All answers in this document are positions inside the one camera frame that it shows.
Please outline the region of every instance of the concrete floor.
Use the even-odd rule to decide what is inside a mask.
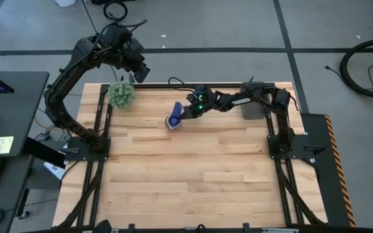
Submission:
[[[277,3],[288,32],[288,48],[349,48],[373,39],[373,0],[138,0],[128,3],[125,23],[149,20],[134,33],[147,49],[284,48],[286,36],[282,37]],[[100,30],[107,23],[102,9],[91,3],[87,7]],[[48,71],[52,83],[58,69],[70,59],[59,50],[71,50],[80,38],[92,34],[80,0],[67,8],[50,0],[0,0],[0,54],[20,54],[0,56],[0,71]],[[29,55],[30,50],[46,55]],[[324,69],[329,65],[338,70],[343,54],[298,53],[295,62],[289,62],[284,50],[235,51],[146,54],[151,68],[146,81],[165,82],[177,76],[186,82],[233,82],[254,75],[258,81],[301,83],[299,101],[307,103],[310,113],[332,118],[357,226],[373,227],[373,98],[355,94]],[[367,67],[372,64],[373,53],[355,55],[350,62],[351,75],[364,87],[370,85]],[[87,82],[114,82],[113,73],[107,66],[89,71],[72,93],[80,94]],[[74,117],[79,101],[78,96],[68,96],[65,101]],[[37,112],[36,117],[43,125],[51,125],[43,113]],[[33,125],[30,136],[42,131]],[[58,139],[60,134],[54,132],[53,137]],[[55,191],[35,191],[28,202],[57,195]],[[32,215],[14,220],[11,232],[49,228],[55,206],[55,202],[30,206]]]

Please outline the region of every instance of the orange warning tape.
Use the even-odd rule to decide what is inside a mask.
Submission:
[[[339,175],[339,180],[340,180],[340,183],[341,183],[343,199],[345,200],[345,206],[346,206],[346,211],[348,213],[349,224],[350,224],[351,227],[355,227],[356,226],[355,218],[354,218],[354,214],[352,212],[352,207],[350,205],[348,189],[346,188],[346,181],[345,181],[345,177],[343,175],[341,158],[339,157],[339,152],[337,151],[337,147],[336,147],[336,139],[335,139],[335,135],[334,135],[334,132],[333,132],[332,122],[330,120],[330,116],[325,115],[324,117],[325,117],[325,119],[328,123],[328,131],[329,131],[330,142],[332,143],[333,155],[335,157],[336,169],[337,169],[337,172],[338,172],[338,175]]]

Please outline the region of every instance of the sticky note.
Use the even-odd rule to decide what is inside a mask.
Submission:
[[[10,153],[14,136],[0,137],[0,154]]]

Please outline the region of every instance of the wooden table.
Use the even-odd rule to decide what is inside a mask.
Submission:
[[[77,120],[88,128],[94,125],[100,86],[88,83],[83,90]],[[295,97],[291,82],[276,86]],[[188,104],[186,95],[173,89],[137,89],[129,109],[113,108],[97,222],[108,219],[114,228],[127,228],[129,223],[136,228],[195,228],[200,223],[208,228],[240,228],[243,223],[284,227],[266,120],[244,120],[240,107],[235,107],[184,120],[179,131],[169,132],[164,119],[176,101]],[[289,121],[296,133],[304,132],[292,101]],[[85,168],[86,162],[80,162],[63,180],[53,225],[61,223],[79,200]],[[300,196],[326,221],[315,170],[298,160],[293,168]],[[288,199],[295,222],[289,194]]]

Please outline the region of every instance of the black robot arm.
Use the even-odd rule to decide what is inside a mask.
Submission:
[[[271,94],[271,102],[264,99],[264,95]],[[260,83],[252,84],[250,88],[236,94],[226,94],[219,91],[213,92],[210,88],[203,86],[194,89],[194,94],[189,94],[187,100],[191,103],[183,108],[181,119],[191,119],[202,116],[211,109],[226,112],[233,107],[256,102],[262,105],[266,111],[271,111],[277,116],[278,123],[278,148],[284,153],[292,151],[292,140],[294,131],[288,124],[288,105],[291,95],[285,89],[274,85]]]
[[[103,141],[98,132],[86,129],[73,119],[63,100],[86,71],[99,68],[103,63],[117,69],[123,68],[127,72],[132,71],[136,81],[142,83],[149,73],[141,55],[143,50],[142,45],[132,38],[132,33],[116,23],[109,24],[99,34],[79,40],[74,46],[69,64],[64,70],[60,69],[61,75],[44,92],[45,112],[53,124],[84,139],[90,151],[101,151]]]

